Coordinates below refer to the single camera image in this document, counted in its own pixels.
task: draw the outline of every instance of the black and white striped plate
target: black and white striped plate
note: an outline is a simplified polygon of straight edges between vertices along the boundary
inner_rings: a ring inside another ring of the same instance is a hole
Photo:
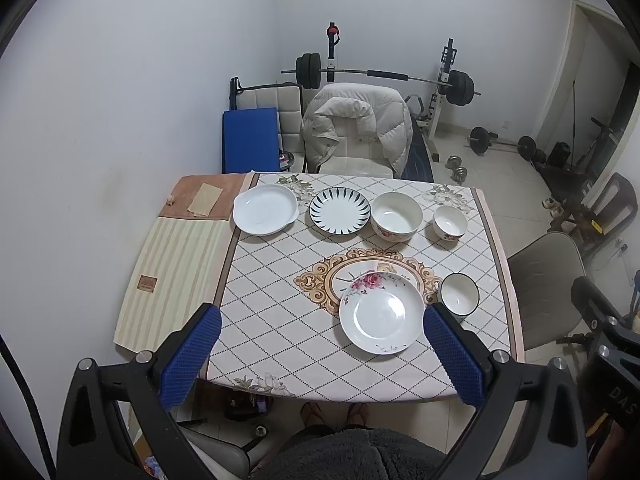
[[[318,193],[309,205],[314,224],[332,235],[359,231],[369,220],[371,206],[358,191],[330,187]]]

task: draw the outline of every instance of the gray fuzzy clothing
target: gray fuzzy clothing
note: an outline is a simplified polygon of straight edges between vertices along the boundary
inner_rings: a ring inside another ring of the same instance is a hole
[[[428,479],[445,455],[391,430],[344,430],[278,453],[254,480]]]

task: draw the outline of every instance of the black cable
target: black cable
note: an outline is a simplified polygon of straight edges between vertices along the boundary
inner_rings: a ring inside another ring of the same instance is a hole
[[[9,347],[4,342],[4,339],[2,339],[2,335],[0,335],[0,354],[11,371],[11,374],[14,376],[15,382],[18,384],[18,388],[20,388],[20,393],[24,397],[24,402],[29,410],[33,429],[36,432],[40,452],[42,453],[42,459],[44,460],[44,465],[47,467],[49,477],[51,480],[56,480],[56,465],[53,462],[53,457],[47,441],[47,435],[44,432],[44,426],[42,425],[36,401],[33,399],[33,395],[31,395],[31,390],[29,389],[27,381],[24,379],[24,375],[20,371],[20,368],[18,368],[18,363],[15,362],[14,356],[12,356],[9,351]]]
[[[575,152],[575,79],[574,79],[574,140],[571,146],[571,170],[574,168],[574,152]]]

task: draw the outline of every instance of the barbell on floor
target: barbell on floor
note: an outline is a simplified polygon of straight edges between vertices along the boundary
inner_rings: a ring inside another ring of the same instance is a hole
[[[536,141],[529,136],[520,137],[518,142],[501,139],[494,133],[489,133],[481,126],[476,126],[471,130],[468,137],[469,146],[476,155],[482,155],[493,143],[513,146],[518,149],[518,153],[524,160],[531,160],[536,153]]]
[[[296,60],[295,70],[283,70],[283,74],[295,74],[296,82],[302,85],[302,88],[320,88],[320,77],[322,72],[345,73],[345,74],[364,74],[368,77],[381,77],[385,79],[396,79],[399,81],[421,81],[423,83],[431,83],[441,87],[445,87],[442,93],[447,97],[447,101],[453,105],[468,105],[474,95],[481,95],[476,92],[473,80],[465,72],[451,70],[449,72],[449,81],[433,81],[431,79],[423,79],[420,77],[412,77],[407,74],[398,72],[384,72],[382,70],[349,70],[341,68],[322,68],[320,54],[303,54]]]

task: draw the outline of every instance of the patterned tablecloth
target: patterned tablecloth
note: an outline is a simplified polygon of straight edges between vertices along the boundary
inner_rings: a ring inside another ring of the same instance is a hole
[[[402,274],[428,303],[448,274],[468,274],[478,284],[481,303],[462,326],[488,348],[507,349],[524,360],[506,256],[482,192],[321,174],[265,173],[254,182],[272,183],[296,193],[300,216],[283,232],[266,237],[236,229],[218,287],[223,329],[211,351],[209,381],[335,401],[419,400],[455,393],[424,335],[391,356],[366,353],[345,336],[337,317],[340,295],[352,279],[374,269]],[[400,244],[378,237],[369,224],[353,235],[328,235],[313,225],[307,206],[315,193],[331,186],[359,190],[370,201],[391,190],[405,193],[423,208],[423,224]],[[431,227],[433,211],[444,203],[459,207],[469,220],[459,242],[440,240]]]

